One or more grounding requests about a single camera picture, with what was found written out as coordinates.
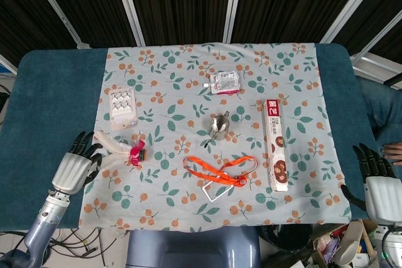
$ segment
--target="person's hand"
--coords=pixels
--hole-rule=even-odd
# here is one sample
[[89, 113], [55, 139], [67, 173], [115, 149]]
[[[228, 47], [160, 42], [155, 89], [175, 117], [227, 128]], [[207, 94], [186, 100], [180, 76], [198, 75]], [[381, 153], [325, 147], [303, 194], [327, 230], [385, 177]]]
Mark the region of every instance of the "person's hand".
[[397, 160], [393, 162], [393, 165], [402, 166], [402, 142], [398, 142], [395, 144], [385, 144], [384, 147], [384, 157], [388, 160]]

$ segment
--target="orange berry pattern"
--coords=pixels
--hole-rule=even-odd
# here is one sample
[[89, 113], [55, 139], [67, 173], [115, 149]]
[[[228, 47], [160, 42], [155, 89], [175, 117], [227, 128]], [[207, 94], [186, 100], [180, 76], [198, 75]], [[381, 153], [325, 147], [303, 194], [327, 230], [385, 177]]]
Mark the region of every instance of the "orange berry pattern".
[[[219, 71], [235, 70], [240, 91], [212, 95], [204, 87]], [[345, 223], [349, 203], [339, 186], [344, 175], [334, 151], [328, 113], [310, 43], [202, 45], [114, 48], [108, 51], [97, 97], [95, 130], [130, 150], [141, 139], [146, 160], [133, 166], [110, 146], [96, 179], [84, 190], [81, 221], [88, 227], [200, 232], [221, 226], [283, 223]], [[137, 124], [111, 129], [109, 92], [132, 87]], [[268, 177], [269, 159], [264, 101], [278, 99], [284, 118], [283, 143], [288, 158], [288, 191], [275, 192]], [[210, 118], [229, 111], [230, 127], [221, 141], [208, 134]], [[183, 168], [197, 156], [215, 168], [245, 155], [259, 166], [243, 187], [198, 178]], [[197, 164], [193, 171], [208, 174]], [[242, 163], [231, 175], [250, 171]]]

